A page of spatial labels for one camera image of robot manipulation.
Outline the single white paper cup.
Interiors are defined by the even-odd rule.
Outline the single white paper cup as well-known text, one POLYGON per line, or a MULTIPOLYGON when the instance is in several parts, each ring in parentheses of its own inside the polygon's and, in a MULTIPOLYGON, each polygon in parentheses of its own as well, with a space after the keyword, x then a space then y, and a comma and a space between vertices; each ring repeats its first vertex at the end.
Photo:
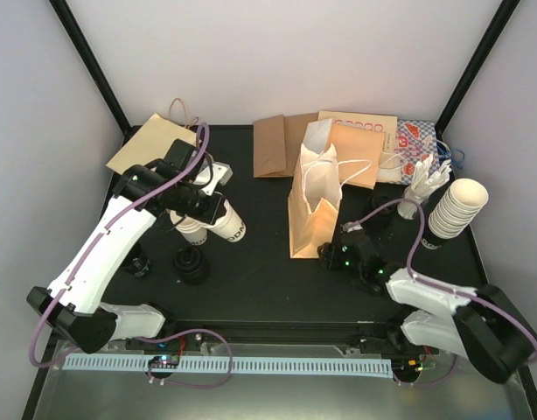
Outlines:
POLYGON ((227 242, 238 242, 243 239, 247 228, 241 217, 228 200, 224 202, 225 212, 207 229, 227 242))

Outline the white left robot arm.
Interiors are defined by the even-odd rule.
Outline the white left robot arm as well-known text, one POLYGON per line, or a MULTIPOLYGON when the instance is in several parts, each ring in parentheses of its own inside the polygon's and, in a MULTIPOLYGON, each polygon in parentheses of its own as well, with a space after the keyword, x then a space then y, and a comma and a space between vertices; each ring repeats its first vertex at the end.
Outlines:
POLYGON ((76 257, 46 287, 34 287, 26 298, 40 316, 29 346, 29 357, 44 326, 92 354, 112 340, 141 339, 157 349, 170 347, 176 327, 153 304, 107 304, 102 297, 139 239, 157 218, 173 211, 215 224, 226 215, 226 198, 217 192, 227 176, 206 150, 176 139, 164 157, 133 164, 120 176, 106 210, 76 257))

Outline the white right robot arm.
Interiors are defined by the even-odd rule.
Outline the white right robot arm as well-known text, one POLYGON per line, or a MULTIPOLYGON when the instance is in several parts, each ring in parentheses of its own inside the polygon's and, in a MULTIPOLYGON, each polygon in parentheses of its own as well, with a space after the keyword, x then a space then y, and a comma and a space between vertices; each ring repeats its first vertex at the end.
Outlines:
POLYGON ((410 307, 386 331, 397 353, 434 347, 468 360, 486 379, 505 383, 537 356, 537 334, 499 288, 456 286, 383 259, 361 231, 326 242, 317 257, 327 270, 344 271, 368 295, 410 307))

